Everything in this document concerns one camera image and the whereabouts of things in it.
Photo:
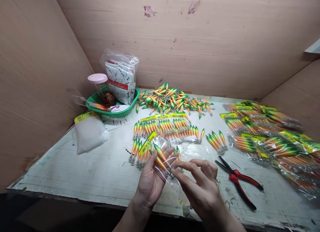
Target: yellow label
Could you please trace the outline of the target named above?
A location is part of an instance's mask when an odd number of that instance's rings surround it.
[[[295,144],[296,146],[298,146],[300,149],[302,149],[303,151],[306,151],[308,153],[312,153],[314,152],[314,147],[308,145],[307,143],[305,143],[304,141],[300,140],[298,141],[295,138],[295,135],[284,130],[279,132],[280,135],[282,135],[284,138],[286,138],[288,141],[292,142],[293,144]]]
[[[186,117],[185,113],[171,113],[171,118]]]
[[[274,107],[265,107],[264,109],[268,111],[277,111]]]
[[[265,152],[263,152],[259,147],[257,147],[257,150],[259,151],[262,157],[269,158],[269,156]]]
[[[75,117],[74,122],[75,123],[79,123],[79,122],[81,122],[81,121],[83,121],[83,120],[85,120],[85,119],[87,119],[89,117],[96,116],[96,115],[97,114],[95,112],[89,111],[89,112],[83,113],[82,115],[79,115],[79,116]]]
[[[155,119],[155,118],[156,118],[155,116],[149,116],[149,117],[145,117],[145,118],[141,119],[140,121],[144,122],[144,121],[152,120],[152,119]]]
[[[252,110],[251,106],[235,105],[234,107],[237,108],[237,109]]]
[[[156,119],[165,119],[170,118],[170,114],[156,114],[155,117]]]
[[[312,138],[310,138],[309,136],[307,136],[305,134],[295,134],[295,136],[297,136],[300,139],[304,139],[304,140],[313,140]]]
[[[154,140],[154,138],[157,136],[156,132],[152,132],[148,138],[146,139],[146,141],[143,143],[139,153],[141,156],[143,156],[144,152],[148,149],[149,145],[152,143],[152,141]]]
[[[253,139],[254,141],[260,141],[260,140],[263,140],[266,138],[263,135],[255,135],[255,134],[249,134],[249,133],[242,133],[241,137],[249,137],[249,138]]]
[[[223,113],[223,114],[220,114],[220,116],[221,116],[222,119],[225,119],[225,118],[237,117],[237,114],[235,114],[235,113]]]
[[[253,141],[260,141],[266,138],[263,135],[255,135],[255,134],[249,134],[249,133],[242,133],[241,137],[248,137],[248,138],[251,138]],[[263,152],[263,150],[257,145],[257,143],[255,143],[255,148],[262,157],[269,158],[269,156]]]
[[[242,121],[246,122],[246,121],[250,121],[250,118],[248,116],[245,116],[241,119]]]

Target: pink jar lid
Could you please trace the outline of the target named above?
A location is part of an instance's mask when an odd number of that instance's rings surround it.
[[[88,80],[92,84],[100,84],[100,83],[106,82],[108,80],[108,77],[106,74],[97,73],[97,74],[89,75]]]

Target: brown cardboard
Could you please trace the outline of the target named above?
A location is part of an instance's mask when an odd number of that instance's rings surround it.
[[[95,72],[108,47],[140,57],[138,85],[194,94],[262,99],[319,39],[320,0],[57,1]]]
[[[85,108],[93,73],[56,0],[0,0],[0,191],[43,155]]]
[[[320,60],[314,61],[295,74],[261,102],[266,106],[297,118],[305,134],[320,141]]]

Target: green plastic basket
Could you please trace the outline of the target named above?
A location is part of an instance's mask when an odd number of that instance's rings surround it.
[[[105,86],[102,90],[108,91],[109,87]],[[134,106],[137,102],[139,95],[140,95],[140,90],[136,88],[135,92],[134,92],[134,100],[133,100],[132,104],[127,109],[125,109],[124,111],[121,111],[121,112],[114,112],[114,113],[105,112],[105,111],[94,109],[91,106],[89,106],[89,102],[103,104],[98,92],[96,92],[95,94],[93,94],[92,96],[90,96],[87,99],[86,106],[89,110],[97,112],[101,117],[104,117],[106,119],[119,120],[119,119],[123,119],[124,117],[128,116],[131,113],[132,109],[134,108]],[[124,104],[117,101],[116,105],[124,105]]]

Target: white plastic bag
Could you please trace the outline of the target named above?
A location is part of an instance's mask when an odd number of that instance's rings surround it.
[[[78,139],[78,155],[101,146],[110,138],[100,117],[93,111],[77,116],[74,123]]]

